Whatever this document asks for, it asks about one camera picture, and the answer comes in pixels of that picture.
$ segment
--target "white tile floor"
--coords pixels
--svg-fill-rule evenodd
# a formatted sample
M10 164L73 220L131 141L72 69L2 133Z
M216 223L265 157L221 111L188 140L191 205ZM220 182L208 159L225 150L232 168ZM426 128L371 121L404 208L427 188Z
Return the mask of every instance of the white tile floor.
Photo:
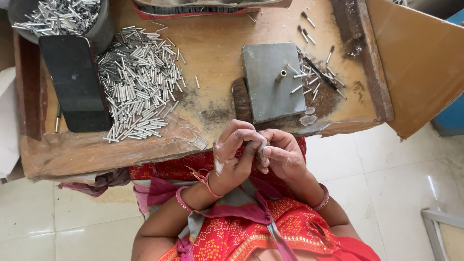
M420 210L464 215L464 137L428 124L400 143L386 124L307 138L308 169L383 261L434 260ZM0 261L129 260L143 218L132 186L99 198L49 181L0 186Z

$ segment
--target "brown bristle bundle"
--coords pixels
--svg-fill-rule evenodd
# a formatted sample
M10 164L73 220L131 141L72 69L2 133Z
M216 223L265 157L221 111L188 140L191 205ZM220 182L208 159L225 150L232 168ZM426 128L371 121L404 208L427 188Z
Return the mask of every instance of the brown bristle bundle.
M231 85L232 96L235 107L235 118L240 121L251 123L251 107L248 90L243 78L236 79Z

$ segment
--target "red thread bracelet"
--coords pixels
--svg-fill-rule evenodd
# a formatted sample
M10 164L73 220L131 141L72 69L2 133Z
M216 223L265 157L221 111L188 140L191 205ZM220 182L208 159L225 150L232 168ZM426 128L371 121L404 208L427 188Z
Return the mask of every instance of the red thread bracelet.
M322 190L324 190L324 199L322 199L322 202L319 205L312 208L314 211L319 211L323 207L325 207L325 205L327 205L327 203L329 202L329 198L330 198L329 190L327 190L327 188L320 183L319 183L319 186L321 186Z
M209 175L211 174L212 170L211 171L208 171L207 169L200 169L198 171L195 171L194 169L186 166L187 168L189 168L191 171L192 171L192 175L195 176L196 179L198 179L201 183L205 184L206 185L206 189L208 189L208 192L209 194L211 194L215 199L220 199L224 196L218 196L216 195L212 190L211 188L209 187ZM200 174L200 171L202 170L205 170L205 171L208 171L208 174L206 176L201 176Z
M183 191L184 189L188 188L188 186L183 186L183 187L180 187L177 189L176 193L175 193L175 196L177 198L177 202L179 202L179 204L187 211L195 211L193 208L187 206L187 204L185 204L185 202L182 200L182 198L180 197L180 192Z

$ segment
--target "phone screen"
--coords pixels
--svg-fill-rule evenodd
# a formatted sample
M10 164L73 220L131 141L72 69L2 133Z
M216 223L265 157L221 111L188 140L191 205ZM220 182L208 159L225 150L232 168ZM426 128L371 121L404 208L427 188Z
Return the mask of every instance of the phone screen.
M108 131L112 123L89 40L77 35L43 36L39 45L68 129Z

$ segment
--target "small ruler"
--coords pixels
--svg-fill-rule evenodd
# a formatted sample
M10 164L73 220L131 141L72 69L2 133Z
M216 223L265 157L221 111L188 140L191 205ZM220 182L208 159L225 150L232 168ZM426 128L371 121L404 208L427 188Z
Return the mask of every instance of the small ruler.
M208 146L208 142L206 142L204 139L200 138L199 136L197 136L197 138L194 141L192 141L192 144L195 145L200 150L205 150L206 147Z

